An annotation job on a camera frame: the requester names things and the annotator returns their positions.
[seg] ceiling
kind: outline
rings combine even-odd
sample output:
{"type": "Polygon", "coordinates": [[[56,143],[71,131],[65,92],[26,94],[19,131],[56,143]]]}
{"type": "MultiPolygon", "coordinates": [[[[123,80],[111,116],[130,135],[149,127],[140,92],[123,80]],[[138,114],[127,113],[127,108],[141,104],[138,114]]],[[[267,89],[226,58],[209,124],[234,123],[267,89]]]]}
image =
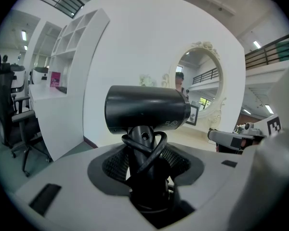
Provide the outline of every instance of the ceiling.
{"type": "Polygon", "coordinates": [[[27,13],[11,10],[0,26],[0,48],[25,51],[39,18],[27,13]],[[21,31],[26,31],[27,41],[23,41],[21,31]]]}
{"type": "MultiPolygon", "coordinates": [[[[39,18],[16,10],[11,10],[0,26],[0,48],[25,51],[39,23],[39,18]],[[21,31],[26,31],[26,41],[23,41],[21,31]]],[[[35,54],[50,56],[61,28],[47,23],[39,36],[34,49],[35,54]]]]}
{"type": "MultiPolygon", "coordinates": [[[[249,115],[243,111],[243,109],[246,109],[251,113],[250,116],[258,119],[264,119],[271,116],[272,114],[268,112],[265,105],[270,104],[268,99],[268,92],[272,86],[273,83],[254,84],[246,86],[241,112],[245,115],[249,115]]],[[[211,97],[212,100],[216,96],[217,88],[200,90],[198,92],[200,94],[204,94],[204,97],[211,97]]]]}
{"type": "Polygon", "coordinates": [[[185,0],[211,14],[242,44],[245,53],[289,34],[289,21],[271,0],[185,0]]]}
{"type": "Polygon", "coordinates": [[[179,65],[190,68],[199,68],[203,64],[203,59],[207,58],[208,55],[204,54],[202,51],[191,51],[189,54],[184,54],[180,59],[179,65]]]}

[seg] black hair dryer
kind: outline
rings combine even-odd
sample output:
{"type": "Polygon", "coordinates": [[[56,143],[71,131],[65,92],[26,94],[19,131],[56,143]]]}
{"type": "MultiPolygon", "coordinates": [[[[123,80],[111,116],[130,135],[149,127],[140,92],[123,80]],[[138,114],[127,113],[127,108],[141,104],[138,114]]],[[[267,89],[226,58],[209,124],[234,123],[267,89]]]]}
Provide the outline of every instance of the black hair dryer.
{"type": "Polygon", "coordinates": [[[190,116],[188,99],[176,89],[112,86],[105,101],[105,120],[111,133],[149,126],[154,131],[173,130],[190,116]]]}

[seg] chair armrest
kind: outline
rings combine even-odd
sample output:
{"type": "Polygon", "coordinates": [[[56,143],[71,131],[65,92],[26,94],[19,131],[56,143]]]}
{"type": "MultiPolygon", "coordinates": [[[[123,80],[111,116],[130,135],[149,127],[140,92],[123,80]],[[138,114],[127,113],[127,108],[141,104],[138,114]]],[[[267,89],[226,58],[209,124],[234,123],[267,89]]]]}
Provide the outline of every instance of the chair armrest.
{"type": "Polygon", "coordinates": [[[16,98],[14,101],[19,102],[19,101],[28,100],[28,99],[30,99],[30,97],[26,96],[26,97],[16,98]]]}
{"type": "Polygon", "coordinates": [[[12,116],[12,122],[20,122],[32,116],[35,116],[35,112],[34,110],[29,110],[21,114],[12,116]]]}

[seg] office chair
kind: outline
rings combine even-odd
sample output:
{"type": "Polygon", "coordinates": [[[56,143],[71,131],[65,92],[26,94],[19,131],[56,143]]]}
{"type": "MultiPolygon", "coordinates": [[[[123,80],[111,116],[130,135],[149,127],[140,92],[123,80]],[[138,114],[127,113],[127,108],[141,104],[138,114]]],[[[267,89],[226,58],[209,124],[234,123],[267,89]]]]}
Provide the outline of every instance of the office chair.
{"type": "MultiPolygon", "coordinates": [[[[14,72],[12,72],[10,70],[10,64],[9,63],[2,63],[0,65],[0,85],[1,85],[1,87],[4,89],[11,88],[13,78],[14,78],[14,72]]],[[[11,96],[14,100],[16,97],[16,94],[12,94],[11,96]]],[[[9,105],[11,106],[11,108],[9,109],[9,113],[12,114],[16,111],[15,102],[12,101],[10,96],[9,97],[7,96],[7,99],[8,99],[9,105]]]]}
{"type": "Polygon", "coordinates": [[[40,153],[47,156],[47,161],[50,162],[51,158],[43,151],[34,147],[34,145],[43,140],[43,138],[34,136],[40,132],[38,120],[35,118],[35,112],[29,110],[26,112],[22,111],[22,102],[28,100],[29,97],[22,97],[15,99],[15,102],[18,102],[19,105],[19,114],[15,115],[14,111],[12,112],[11,107],[11,89],[7,86],[0,84],[0,140],[2,143],[12,149],[12,157],[15,158],[15,151],[19,151],[24,146],[26,148],[22,171],[28,177],[29,173],[25,170],[26,161],[28,153],[30,150],[35,149],[40,153]]]}

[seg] black rubber pad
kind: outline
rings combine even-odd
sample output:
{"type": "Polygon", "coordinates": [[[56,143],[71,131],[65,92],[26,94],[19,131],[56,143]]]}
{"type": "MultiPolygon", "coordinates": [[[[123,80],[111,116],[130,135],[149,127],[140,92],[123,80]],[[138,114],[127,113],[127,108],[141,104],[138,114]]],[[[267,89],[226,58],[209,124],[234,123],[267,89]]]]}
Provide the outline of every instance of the black rubber pad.
{"type": "Polygon", "coordinates": [[[222,162],[222,164],[225,164],[229,167],[236,167],[237,163],[236,162],[233,162],[233,161],[229,161],[229,160],[225,160],[222,162]]]}
{"type": "Polygon", "coordinates": [[[29,206],[44,216],[49,206],[52,204],[54,198],[59,193],[61,186],[55,184],[47,184],[39,192],[39,194],[32,200],[29,206]]]}

